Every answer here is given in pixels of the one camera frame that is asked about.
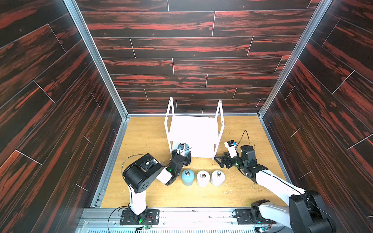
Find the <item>teal tea canister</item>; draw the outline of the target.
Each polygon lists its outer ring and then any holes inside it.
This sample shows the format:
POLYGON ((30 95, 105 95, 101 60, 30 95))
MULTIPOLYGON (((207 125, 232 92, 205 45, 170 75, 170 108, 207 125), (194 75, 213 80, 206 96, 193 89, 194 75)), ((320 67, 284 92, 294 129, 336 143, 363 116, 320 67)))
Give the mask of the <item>teal tea canister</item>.
POLYGON ((183 184, 186 186, 191 186, 194 183, 195 174, 191 170, 184 170, 181 177, 183 184))
POLYGON ((191 149, 191 147, 188 144, 185 144, 184 149, 182 150, 182 152, 187 152, 190 149, 191 149))

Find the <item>white tea canister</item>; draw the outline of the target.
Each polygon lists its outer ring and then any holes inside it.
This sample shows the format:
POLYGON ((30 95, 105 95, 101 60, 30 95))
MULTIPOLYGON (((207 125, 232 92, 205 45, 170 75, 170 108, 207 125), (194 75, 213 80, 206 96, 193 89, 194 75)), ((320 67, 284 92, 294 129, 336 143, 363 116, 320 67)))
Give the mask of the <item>white tea canister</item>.
POLYGON ((216 170, 212 173, 210 181, 213 186, 219 187, 225 181, 225 174, 220 170, 216 170))
POLYGON ((210 174, 205 170, 199 171, 196 179, 199 187, 206 187, 210 182, 210 174))

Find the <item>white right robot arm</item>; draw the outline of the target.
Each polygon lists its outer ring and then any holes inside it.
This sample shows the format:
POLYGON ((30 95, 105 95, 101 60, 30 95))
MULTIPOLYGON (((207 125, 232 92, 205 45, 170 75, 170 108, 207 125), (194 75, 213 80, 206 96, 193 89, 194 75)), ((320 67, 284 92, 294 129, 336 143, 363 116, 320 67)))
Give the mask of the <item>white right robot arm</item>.
POLYGON ((336 224, 326 212, 322 196, 314 190, 304 190, 274 175, 267 167, 257 162, 253 146, 241 146, 237 152, 237 143, 225 142, 228 149, 214 160, 223 168, 235 167, 246 178, 270 190, 285 206, 278 206, 268 200, 259 200, 249 209, 236 209, 239 224, 255 223, 268 225, 282 224, 295 233, 334 233, 336 224))

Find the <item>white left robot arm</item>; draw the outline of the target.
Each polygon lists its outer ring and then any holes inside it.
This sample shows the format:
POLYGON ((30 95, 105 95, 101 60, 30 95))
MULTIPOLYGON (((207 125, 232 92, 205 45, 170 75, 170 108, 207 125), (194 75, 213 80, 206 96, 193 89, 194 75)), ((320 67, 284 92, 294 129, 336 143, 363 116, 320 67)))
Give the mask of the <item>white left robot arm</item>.
POLYGON ((163 166, 149 153, 141 154, 140 158, 122 171, 122 177, 130 190, 130 215, 141 222, 146 217, 146 190, 155 181, 171 185, 179 177, 183 166, 191 162, 191 147, 178 148, 172 151, 172 158, 167 166, 163 166))

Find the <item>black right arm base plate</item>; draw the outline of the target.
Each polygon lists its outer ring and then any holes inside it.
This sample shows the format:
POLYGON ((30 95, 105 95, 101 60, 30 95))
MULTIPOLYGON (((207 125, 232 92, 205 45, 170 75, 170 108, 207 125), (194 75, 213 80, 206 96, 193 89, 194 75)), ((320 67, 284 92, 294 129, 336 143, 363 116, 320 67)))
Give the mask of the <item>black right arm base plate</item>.
POLYGON ((262 222, 252 216, 251 208, 235 209, 232 216, 236 218, 238 225, 254 225, 262 222))

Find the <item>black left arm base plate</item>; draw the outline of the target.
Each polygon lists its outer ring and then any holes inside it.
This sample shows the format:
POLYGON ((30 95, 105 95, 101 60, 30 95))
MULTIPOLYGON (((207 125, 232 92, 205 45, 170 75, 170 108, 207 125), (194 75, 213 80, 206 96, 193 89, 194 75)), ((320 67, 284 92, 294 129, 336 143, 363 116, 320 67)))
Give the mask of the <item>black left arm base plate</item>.
POLYGON ((119 224, 121 226, 158 225, 159 214, 159 209, 145 209, 139 215, 136 215, 131 209, 124 209, 119 224))

